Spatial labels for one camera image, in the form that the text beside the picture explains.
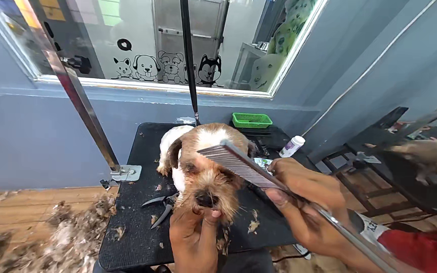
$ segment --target brown and white dog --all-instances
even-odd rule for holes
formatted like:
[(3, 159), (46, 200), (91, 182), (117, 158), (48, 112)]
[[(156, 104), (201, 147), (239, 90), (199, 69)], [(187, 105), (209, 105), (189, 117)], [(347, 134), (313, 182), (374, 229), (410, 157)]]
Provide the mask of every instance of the brown and white dog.
[[(214, 208), (222, 213), (221, 222), (230, 224), (239, 208), (235, 191), (242, 187), (243, 179), (197, 151), (227, 139), (250, 156), (253, 144), (238, 130), (223, 123), (189, 127), (174, 127), (163, 136), (156, 170), (164, 176), (173, 170), (173, 181), (180, 191), (175, 208), (183, 207), (196, 213), (200, 208)], [(176, 140), (167, 147), (172, 138)]]

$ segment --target window frame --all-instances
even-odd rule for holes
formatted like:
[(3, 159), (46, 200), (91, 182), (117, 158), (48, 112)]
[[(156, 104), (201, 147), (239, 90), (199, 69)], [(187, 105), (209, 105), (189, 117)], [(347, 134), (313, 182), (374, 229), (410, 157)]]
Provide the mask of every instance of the window frame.
[[(285, 77), (288, 75), (295, 59), (301, 51), (301, 48), (307, 41), (311, 34), (316, 22), (318, 21), (321, 13), (325, 9), (329, 0), (317, 0), (315, 7), (308, 16), (300, 34), (295, 40), (291, 52), (283, 62), (279, 69), (274, 82), (267, 92), (252, 91), (252, 90), (240, 90), (240, 89), (227, 89), (218, 87), (202, 87), (197, 86), (197, 94), (201, 95), (215, 95), (215, 96), (239, 96), (239, 97), (255, 97), (264, 99), (273, 99), (278, 89), (280, 88)], [(4, 19), (0, 15), (0, 35), (4, 40), (4, 44), (13, 55), (21, 70), (34, 82), (59, 84), (58, 78), (55, 75), (42, 74), (38, 67), (33, 63), (28, 54), (26, 54), (24, 46), (20, 45), (16, 40), (14, 34), (11, 32), (8, 26), (4, 23)], [(165, 92), (179, 92), (189, 93), (187, 85), (178, 84), (161, 84), (161, 83), (143, 83), (143, 82), (131, 82), (120, 81), (112, 79), (97, 79), (79, 77), (79, 80), (83, 87), (105, 87), (105, 88), (118, 88), (118, 89), (131, 89), (131, 90), (155, 90)]]

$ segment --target green basket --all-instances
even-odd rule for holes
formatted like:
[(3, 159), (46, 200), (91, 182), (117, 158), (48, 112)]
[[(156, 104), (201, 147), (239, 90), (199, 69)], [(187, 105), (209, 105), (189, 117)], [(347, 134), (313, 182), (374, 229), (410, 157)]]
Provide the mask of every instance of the green basket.
[(237, 128), (267, 128), (271, 119), (264, 114), (232, 113), (232, 122)]

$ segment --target blue wall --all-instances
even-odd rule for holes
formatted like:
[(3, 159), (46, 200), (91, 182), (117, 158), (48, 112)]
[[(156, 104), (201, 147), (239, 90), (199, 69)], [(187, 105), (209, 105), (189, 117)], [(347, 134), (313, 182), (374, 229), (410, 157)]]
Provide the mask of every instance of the blue wall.
[[(429, 1), (385, 2), (330, 0), (272, 100), (199, 95), (201, 121), (228, 122), (233, 112), (260, 112), (289, 135), (301, 134)], [(412, 117), (437, 108), (437, 101), (411, 100), (409, 92), (399, 100), (392, 98), (424, 79), (425, 73), (410, 76), (420, 73), (420, 65), (432, 65), (437, 56), (427, 58), (436, 52), (433, 39), (437, 32), (430, 25), (437, 22), (435, 5), (362, 85), (307, 134), (307, 151), (319, 156), (343, 144), (398, 104), (410, 103), (415, 112)], [(193, 116), (186, 93), (85, 90), (121, 164), (127, 161), (139, 124), (177, 122), (179, 117)], [(432, 101), (427, 87), (424, 93)], [(61, 86), (30, 80), (0, 37), (0, 189), (97, 185), (108, 178), (108, 172)]]

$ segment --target dog's nose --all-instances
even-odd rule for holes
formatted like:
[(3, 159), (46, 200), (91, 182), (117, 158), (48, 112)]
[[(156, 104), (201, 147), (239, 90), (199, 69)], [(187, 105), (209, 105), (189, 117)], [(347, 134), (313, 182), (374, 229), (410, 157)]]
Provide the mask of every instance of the dog's nose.
[(213, 206), (219, 201), (219, 198), (212, 195), (209, 191), (200, 190), (195, 193), (195, 200), (197, 200), (199, 206), (213, 208)]

